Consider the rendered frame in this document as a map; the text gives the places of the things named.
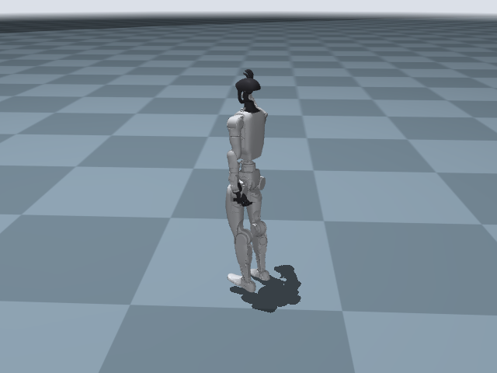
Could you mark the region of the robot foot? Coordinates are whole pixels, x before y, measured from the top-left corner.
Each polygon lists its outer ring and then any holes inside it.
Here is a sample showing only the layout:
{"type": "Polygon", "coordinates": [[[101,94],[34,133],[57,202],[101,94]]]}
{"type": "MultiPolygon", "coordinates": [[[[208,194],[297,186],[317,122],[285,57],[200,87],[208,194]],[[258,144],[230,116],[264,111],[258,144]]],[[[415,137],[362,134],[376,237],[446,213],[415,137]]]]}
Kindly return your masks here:
{"type": "Polygon", "coordinates": [[[269,275],[269,272],[267,270],[262,269],[262,272],[259,272],[259,271],[257,271],[257,269],[251,269],[252,276],[258,277],[263,281],[268,281],[270,279],[270,275],[269,275]]]}
{"type": "MultiPolygon", "coordinates": [[[[229,274],[228,275],[228,280],[232,282],[233,284],[236,284],[237,286],[240,286],[244,288],[245,290],[249,292],[255,292],[255,282],[249,280],[248,283],[245,283],[242,279],[242,276],[236,275],[236,274],[229,274]]],[[[245,280],[245,278],[244,278],[245,280]]]]}

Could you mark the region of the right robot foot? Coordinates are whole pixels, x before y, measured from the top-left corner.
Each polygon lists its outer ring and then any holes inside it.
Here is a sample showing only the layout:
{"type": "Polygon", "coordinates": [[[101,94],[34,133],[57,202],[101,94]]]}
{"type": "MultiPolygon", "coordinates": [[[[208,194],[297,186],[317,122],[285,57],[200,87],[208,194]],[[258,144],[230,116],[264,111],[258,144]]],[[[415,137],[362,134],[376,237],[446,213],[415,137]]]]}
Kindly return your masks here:
{"type": "Polygon", "coordinates": [[[258,277],[263,281],[268,281],[270,279],[270,275],[269,275],[269,272],[267,270],[262,269],[262,272],[259,272],[259,271],[257,271],[257,269],[251,269],[252,276],[258,277]]]}

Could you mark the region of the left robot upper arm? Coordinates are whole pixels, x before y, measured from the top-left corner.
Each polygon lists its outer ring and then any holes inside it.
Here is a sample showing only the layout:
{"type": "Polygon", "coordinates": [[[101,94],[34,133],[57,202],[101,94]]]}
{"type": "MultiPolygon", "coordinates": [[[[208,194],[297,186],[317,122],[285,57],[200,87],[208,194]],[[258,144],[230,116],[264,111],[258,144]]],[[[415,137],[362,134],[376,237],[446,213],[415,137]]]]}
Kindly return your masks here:
{"type": "Polygon", "coordinates": [[[229,117],[227,127],[230,136],[230,144],[232,147],[232,150],[230,151],[235,152],[237,160],[239,160],[242,155],[241,129],[243,128],[243,115],[235,115],[233,117],[229,117]]]}

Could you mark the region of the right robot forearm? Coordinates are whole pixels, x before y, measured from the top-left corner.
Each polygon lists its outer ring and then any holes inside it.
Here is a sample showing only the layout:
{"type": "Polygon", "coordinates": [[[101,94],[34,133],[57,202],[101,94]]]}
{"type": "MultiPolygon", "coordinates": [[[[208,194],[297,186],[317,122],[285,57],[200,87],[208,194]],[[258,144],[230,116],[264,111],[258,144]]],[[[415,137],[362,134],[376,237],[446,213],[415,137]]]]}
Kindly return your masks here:
{"type": "MultiPolygon", "coordinates": [[[[242,96],[243,96],[243,93],[242,93],[242,96]]],[[[243,98],[243,97],[242,97],[242,98],[243,98]]],[[[254,97],[252,96],[252,94],[249,94],[249,95],[248,95],[248,99],[250,99],[250,100],[254,101],[254,105],[257,105],[257,103],[256,103],[256,101],[255,101],[254,97]]],[[[255,107],[256,107],[256,106],[255,106],[255,107]]],[[[258,107],[258,105],[257,105],[257,107],[258,107]]]]}

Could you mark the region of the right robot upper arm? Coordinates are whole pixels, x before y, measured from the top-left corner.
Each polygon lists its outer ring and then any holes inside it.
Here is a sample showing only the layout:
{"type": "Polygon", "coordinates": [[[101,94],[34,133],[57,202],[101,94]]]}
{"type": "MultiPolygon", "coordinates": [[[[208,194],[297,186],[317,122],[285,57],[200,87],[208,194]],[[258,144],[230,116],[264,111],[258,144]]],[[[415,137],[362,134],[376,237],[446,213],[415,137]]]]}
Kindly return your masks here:
{"type": "Polygon", "coordinates": [[[261,109],[263,111],[263,113],[265,114],[265,123],[266,123],[266,118],[268,116],[268,113],[265,110],[263,110],[262,108],[260,108],[260,107],[257,107],[257,108],[261,109]]]}

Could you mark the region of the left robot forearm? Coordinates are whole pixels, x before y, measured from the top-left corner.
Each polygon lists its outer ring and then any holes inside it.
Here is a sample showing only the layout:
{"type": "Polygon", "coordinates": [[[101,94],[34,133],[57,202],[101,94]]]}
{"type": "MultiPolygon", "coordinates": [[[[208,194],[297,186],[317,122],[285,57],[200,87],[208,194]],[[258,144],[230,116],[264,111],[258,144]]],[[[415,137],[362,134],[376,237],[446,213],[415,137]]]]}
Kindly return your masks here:
{"type": "Polygon", "coordinates": [[[240,168],[240,163],[238,162],[237,160],[237,156],[235,154],[235,152],[233,151],[229,151],[227,153],[227,157],[228,157],[228,167],[229,167],[229,177],[228,177],[228,180],[231,184],[231,189],[233,191],[236,191],[236,190],[239,190],[238,188],[238,183],[240,183],[239,181],[239,168],[240,168]]]}

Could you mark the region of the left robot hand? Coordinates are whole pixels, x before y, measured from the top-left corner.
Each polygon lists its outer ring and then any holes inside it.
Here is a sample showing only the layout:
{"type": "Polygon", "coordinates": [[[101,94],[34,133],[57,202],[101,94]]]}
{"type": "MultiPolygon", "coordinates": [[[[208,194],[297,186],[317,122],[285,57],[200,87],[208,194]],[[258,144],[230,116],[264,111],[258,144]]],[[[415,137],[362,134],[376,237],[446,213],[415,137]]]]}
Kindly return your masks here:
{"type": "MultiPolygon", "coordinates": [[[[246,207],[246,206],[249,206],[250,204],[252,204],[252,202],[249,202],[249,200],[247,199],[247,197],[244,194],[242,194],[242,197],[241,197],[240,192],[242,191],[242,186],[240,183],[238,183],[238,188],[239,188],[239,191],[235,193],[237,198],[234,198],[233,201],[237,201],[238,204],[241,203],[240,206],[242,205],[243,207],[246,207]]],[[[232,192],[233,192],[233,190],[232,190],[232,192]]]]}

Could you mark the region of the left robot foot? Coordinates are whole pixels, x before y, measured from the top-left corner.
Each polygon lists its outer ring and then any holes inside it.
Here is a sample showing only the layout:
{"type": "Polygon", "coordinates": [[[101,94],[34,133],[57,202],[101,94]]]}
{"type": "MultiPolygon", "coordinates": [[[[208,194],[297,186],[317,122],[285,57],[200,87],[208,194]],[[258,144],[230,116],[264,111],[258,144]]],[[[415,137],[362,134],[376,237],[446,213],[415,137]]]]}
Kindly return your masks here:
{"type": "MultiPolygon", "coordinates": [[[[229,274],[228,275],[228,280],[232,282],[233,284],[236,284],[237,286],[240,286],[244,288],[245,290],[249,292],[255,292],[255,282],[249,280],[248,283],[245,283],[242,279],[242,276],[236,275],[236,274],[229,274]]],[[[244,278],[245,280],[245,278],[244,278]]]]}

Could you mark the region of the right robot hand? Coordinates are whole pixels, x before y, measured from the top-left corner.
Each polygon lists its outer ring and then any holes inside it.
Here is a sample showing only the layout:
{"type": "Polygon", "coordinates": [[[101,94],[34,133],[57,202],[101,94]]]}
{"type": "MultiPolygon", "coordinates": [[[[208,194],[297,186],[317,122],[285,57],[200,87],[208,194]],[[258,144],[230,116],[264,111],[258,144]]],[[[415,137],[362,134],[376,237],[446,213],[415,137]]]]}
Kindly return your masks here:
{"type": "MultiPolygon", "coordinates": [[[[253,78],[253,72],[250,69],[245,70],[246,73],[243,73],[247,78],[253,78]]],[[[243,91],[243,99],[245,98],[246,91],[243,91]]]]}

